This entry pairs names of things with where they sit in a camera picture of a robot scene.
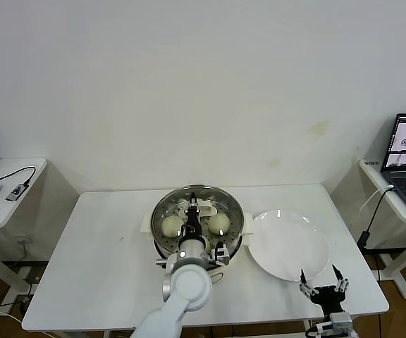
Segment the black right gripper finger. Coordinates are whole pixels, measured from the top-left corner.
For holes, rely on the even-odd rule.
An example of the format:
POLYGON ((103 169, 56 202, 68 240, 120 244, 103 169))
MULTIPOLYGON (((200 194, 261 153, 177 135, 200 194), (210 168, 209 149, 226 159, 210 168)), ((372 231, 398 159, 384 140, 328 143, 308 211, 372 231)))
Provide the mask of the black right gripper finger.
POLYGON ((308 285, 307 279, 305 277, 305 273, 303 270, 300 271, 300 291, 305 296, 312 296, 314 294, 314 289, 308 285))
POLYGON ((339 269, 337 269, 337 267, 335 267, 334 265, 333 265, 333 271, 334 271, 336 279, 337 279, 337 285, 335 287, 335 291, 344 294, 349 286, 349 280, 347 278, 344 278, 341 271, 339 271, 339 269))

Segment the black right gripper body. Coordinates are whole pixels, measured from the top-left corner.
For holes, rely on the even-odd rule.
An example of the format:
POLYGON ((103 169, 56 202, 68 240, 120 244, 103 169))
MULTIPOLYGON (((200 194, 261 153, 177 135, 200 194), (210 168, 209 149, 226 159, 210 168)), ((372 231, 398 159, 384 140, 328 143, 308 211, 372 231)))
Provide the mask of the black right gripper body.
POLYGON ((317 287, 317 293, 311 295, 311 302, 319 305, 323 313, 341 313, 344 301, 344 292, 336 291, 335 287, 317 287))

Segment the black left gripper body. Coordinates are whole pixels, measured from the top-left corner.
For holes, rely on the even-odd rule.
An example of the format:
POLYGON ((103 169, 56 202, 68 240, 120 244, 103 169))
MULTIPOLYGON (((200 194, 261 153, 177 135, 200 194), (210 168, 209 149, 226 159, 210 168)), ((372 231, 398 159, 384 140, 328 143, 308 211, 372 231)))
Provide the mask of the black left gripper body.
POLYGON ((182 239, 201 239, 202 226, 199 221, 199 213, 194 211, 187 211, 186 216, 187 221, 182 226, 182 239))

